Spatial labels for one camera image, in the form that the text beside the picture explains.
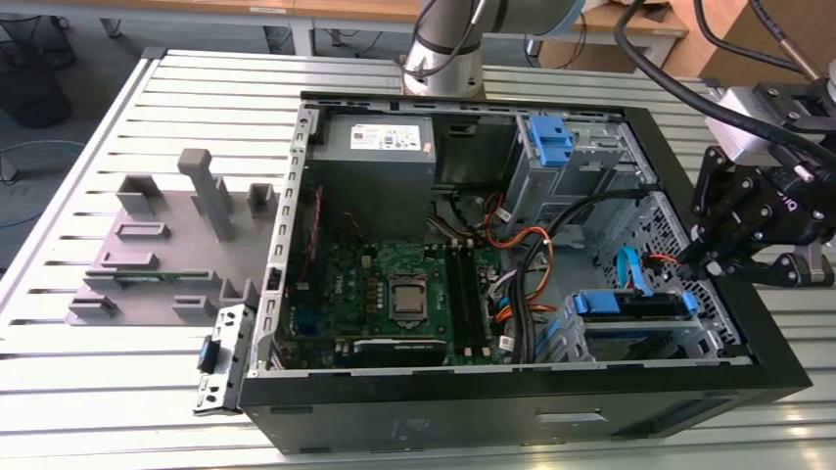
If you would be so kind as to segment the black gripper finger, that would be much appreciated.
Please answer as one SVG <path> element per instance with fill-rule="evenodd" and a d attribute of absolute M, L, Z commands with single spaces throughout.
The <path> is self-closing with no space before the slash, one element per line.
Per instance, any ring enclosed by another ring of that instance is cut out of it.
<path fill-rule="evenodd" d="M 739 170 L 719 146 L 707 148 L 691 200 L 691 212 L 696 216 L 691 242 L 678 255 L 682 266 L 704 267 L 712 261 L 722 261 L 751 233 L 738 210 L 758 189 L 752 175 L 751 169 Z"/>
<path fill-rule="evenodd" d="M 754 256 L 770 246 L 764 232 L 703 233 L 691 241 L 691 278 L 730 277 L 752 284 L 794 284 L 795 256 L 779 255 L 772 262 Z"/>

